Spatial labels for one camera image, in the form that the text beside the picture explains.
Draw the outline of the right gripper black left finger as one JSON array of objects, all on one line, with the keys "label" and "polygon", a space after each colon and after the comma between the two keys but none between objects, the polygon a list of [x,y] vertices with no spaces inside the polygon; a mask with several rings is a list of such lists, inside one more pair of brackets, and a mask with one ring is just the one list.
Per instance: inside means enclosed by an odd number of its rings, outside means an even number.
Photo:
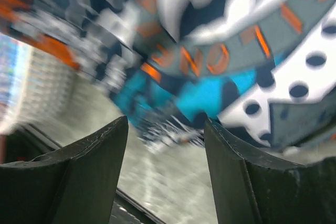
[{"label": "right gripper black left finger", "polygon": [[58,150],[1,165],[1,223],[108,223],[128,130],[121,116]]}]

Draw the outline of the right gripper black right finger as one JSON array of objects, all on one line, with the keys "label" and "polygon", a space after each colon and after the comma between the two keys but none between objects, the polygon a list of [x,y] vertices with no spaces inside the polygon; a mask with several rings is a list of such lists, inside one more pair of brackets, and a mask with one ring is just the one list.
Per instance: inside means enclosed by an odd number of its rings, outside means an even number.
[{"label": "right gripper black right finger", "polygon": [[334,157],[296,164],[210,119],[204,137],[219,223],[335,223]]}]

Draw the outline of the blue orange patterned shorts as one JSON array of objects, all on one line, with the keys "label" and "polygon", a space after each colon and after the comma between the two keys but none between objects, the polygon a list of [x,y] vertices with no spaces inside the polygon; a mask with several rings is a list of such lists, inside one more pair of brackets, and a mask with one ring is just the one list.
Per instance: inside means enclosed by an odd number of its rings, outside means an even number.
[{"label": "blue orange patterned shorts", "polygon": [[335,0],[1,0],[1,32],[72,67],[154,152],[206,119],[255,147],[335,133]]}]

